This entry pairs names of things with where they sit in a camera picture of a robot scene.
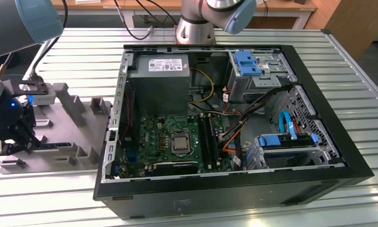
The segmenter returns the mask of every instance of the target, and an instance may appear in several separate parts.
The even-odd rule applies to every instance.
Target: table surface
[[[146,29],[133,33],[143,35]],[[95,170],[0,175],[0,226],[378,226],[378,88],[371,80],[319,30],[246,29],[235,36],[215,30],[215,40],[294,46],[375,176],[306,205],[122,221],[93,201]],[[111,102],[123,45],[173,43],[173,29],[155,29],[137,42],[123,29],[66,28],[37,72],[47,83],[67,83],[82,101]]]
[[[153,0],[157,2],[165,10],[181,10],[181,0]],[[75,4],[75,0],[66,0],[69,9],[85,9],[85,10],[99,10],[99,9],[111,9],[106,8],[107,6],[114,6],[113,0],[102,0],[101,3],[93,4]],[[51,0],[51,3],[57,9],[62,9],[61,0]],[[150,2],[141,0],[141,3],[149,10],[159,10],[159,8],[153,5]],[[269,11],[315,11],[316,6],[312,4],[311,0],[307,0],[306,3],[296,4],[294,0],[269,0],[266,1]],[[141,6],[137,4],[135,0],[118,0],[118,5],[122,9],[129,10],[142,10]],[[263,4],[259,4],[257,11],[263,11]]]

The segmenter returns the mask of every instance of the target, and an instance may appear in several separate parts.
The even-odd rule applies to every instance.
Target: white connector
[[[147,32],[149,34],[153,34],[153,26],[149,27],[149,29],[146,30],[146,32]]]

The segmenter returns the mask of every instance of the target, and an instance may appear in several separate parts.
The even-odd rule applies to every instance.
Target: robotic arm
[[[178,43],[213,44],[213,25],[237,34],[247,25],[254,10],[255,0],[182,0]],[[0,0],[0,56],[43,44],[61,33],[61,19],[50,0]],[[0,156],[39,147],[33,132],[35,119],[30,98],[46,94],[47,87],[37,75],[30,80],[0,80]],[[27,96],[27,102],[21,104],[19,96]]]
[[[61,33],[61,19],[50,0],[0,0],[0,56],[42,44]],[[38,76],[30,80],[0,80],[0,156],[39,147],[31,129],[35,119],[30,99],[46,94],[47,87]],[[29,101],[21,104],[19,96],[27,96]]]
[[[214,44],[213,25],[238,34],[250,22],[255,0],[182,0],[175,37],[179,44]]]

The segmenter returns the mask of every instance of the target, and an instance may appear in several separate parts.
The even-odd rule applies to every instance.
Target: blue led light
[[[33,103],[33,96],[27,96],[27,102],[29,102],[29,104]]]

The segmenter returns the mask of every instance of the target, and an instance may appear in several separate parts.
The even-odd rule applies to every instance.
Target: green circuit board
[[[214,131],[223,132],[222,119],[213,117]],[[219,160],[218,168],[207,169],[202,166],[201,140],[197,116],[142,117],[139,125],[139,148],[137,163],[129,165],[131,177],[142,177],[142,166],[158,162],[194,161],[199,164],[199,173],[230,171],[229,157]],[[187,135],[187,153],[173,153],[174,136]]]

